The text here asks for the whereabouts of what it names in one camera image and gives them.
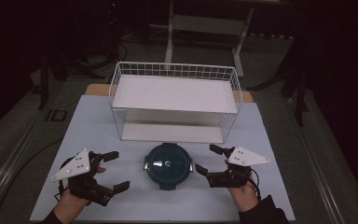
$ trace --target white table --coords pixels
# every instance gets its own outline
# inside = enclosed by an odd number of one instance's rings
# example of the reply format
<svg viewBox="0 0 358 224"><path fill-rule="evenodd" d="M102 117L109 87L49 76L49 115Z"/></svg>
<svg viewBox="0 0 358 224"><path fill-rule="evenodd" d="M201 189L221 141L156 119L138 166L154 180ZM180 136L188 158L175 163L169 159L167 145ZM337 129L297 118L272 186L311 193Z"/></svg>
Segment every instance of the white table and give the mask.
<svg viewBox="0 0 358 224"><path fill-rule="evenodd" d="M106 207L92 203L84 209L77 220L85 222L231 222L238 221L238 211L227 189L211 189L202 175L194 172L177 186L176 190L158 189L144 168L144 158L160 142L121 141L109 106L108 96L81 97L76 112L69 125L62 145L51 170L46 176L45 185L39 195L30 217L39 221L56 204L54 195L58 183L50 182L62 163L77 152L87 148L96 153L118 151L119 158L103 163L107 168L96 175L98 183L112 187L130 180L130 189L109 202ZM193 162L210 172L226 170L224 157L212 153L207 144L181 144ZM274 202L282 208L289 220L295 216L289 203L282 177L275 161L263 121L255 103L243 103L231 132L222 147L242 146L264 157L271 163L254 166L260 176L262 198L271 194Z"/></svg>

